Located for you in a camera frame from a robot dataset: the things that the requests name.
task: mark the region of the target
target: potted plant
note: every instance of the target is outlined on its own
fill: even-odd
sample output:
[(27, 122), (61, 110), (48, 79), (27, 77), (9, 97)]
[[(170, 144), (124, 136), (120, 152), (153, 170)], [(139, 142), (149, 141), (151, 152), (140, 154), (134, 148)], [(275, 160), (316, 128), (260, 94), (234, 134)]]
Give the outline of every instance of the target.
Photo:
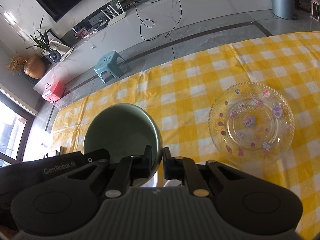
[(35, 32), (35, 26), (33, 25), (33, 32), (34, 32), (34, 37), (30, 34), (31, 38), (33, 41), (36, 43), (36, 45), (30, 46), (27, 49), (30, 49), (32, 47), (38, 47), (41, 48), (49, 53), (50, 58), (54, 62), (59, 62), (61, 59), (61, 54), (55, 50), (50, 48), (49, 44), (49, 38), (48, 38), (48, 32), (44, 31), (44, 34), (41, 33), (41, 25), (42, 25), (43, 17), (41, 19), (40, 27), (39, 30), (36, 30), (40, 34), (40, 39), (36, 37), (36, 32)]
[(44, 62), (38, 55), (33, 55), (28, 60), (26, 60), (18, 53), (16, 53), (10, 58), (10, 62), (7, 68), (13, 73), (24, 71), (25, 74), (36, 79), (41, 78), (45, 73)]

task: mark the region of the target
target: red box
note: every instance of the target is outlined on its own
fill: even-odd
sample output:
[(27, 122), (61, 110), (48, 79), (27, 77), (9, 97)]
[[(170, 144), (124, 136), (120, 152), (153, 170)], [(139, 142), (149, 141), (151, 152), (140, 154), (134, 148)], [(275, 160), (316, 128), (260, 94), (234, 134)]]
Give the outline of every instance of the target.
[(42, 98), (53, 104), (62, 97), (65, 89), (62, 83), (56, 80), (52, 85), (46, 84)]

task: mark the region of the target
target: orange vase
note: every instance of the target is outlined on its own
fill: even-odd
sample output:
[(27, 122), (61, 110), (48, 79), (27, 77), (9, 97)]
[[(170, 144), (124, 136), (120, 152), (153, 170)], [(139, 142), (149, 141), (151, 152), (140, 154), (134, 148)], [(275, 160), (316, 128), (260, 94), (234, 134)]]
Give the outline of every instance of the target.
[(45, 73), (45, 64), (38, 55), (33, 55), (24, 65), (24, 72), (32, 78), (42, 78)]

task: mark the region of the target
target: pink heater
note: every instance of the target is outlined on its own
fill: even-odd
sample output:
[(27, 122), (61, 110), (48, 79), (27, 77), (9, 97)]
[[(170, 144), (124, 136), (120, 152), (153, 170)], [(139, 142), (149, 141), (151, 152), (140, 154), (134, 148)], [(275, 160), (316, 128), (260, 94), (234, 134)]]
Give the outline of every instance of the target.
[(320, 3), (318, 0), (311, 0), (311, 15), (312, 19), (319, 21), (319, 7)]
[(62, 97), (65, 89), (66, 88), (62, 85), (62, 83), (56, 80), (52, 85), (46, 84), (42, 97), (53, 104)]

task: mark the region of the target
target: white wall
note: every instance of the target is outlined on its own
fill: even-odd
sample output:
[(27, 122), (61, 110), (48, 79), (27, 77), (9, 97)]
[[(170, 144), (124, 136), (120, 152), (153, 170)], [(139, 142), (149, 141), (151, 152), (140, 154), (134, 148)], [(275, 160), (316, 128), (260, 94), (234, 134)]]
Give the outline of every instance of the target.
[(26, 49), (30, 45), (13, 28), (0, 14), (0, 41), (10, 50), (10, 54), (19, 52), (22, 57), (30, 57), (36, 52), (33, 49)]
[(13, 95), (22, 100), (25, 106), (35, 109), (40, 94), (33, 90), (31, 84), (21, 73), (12, 73), (7, 70), (10, 57), (13, 53), (0, 41), (0, 88), (5, 87)]
[(57, 23), (46, 13), (36, 0), (0, 0), (0, 5), (11, 13), (19, 27), (26, 33), (33, 33), (33, 23), (38, 27), (44, 16), (43, 28), (51, 28), (59, 38), (72, 27), (112, 0), (82, 0)]

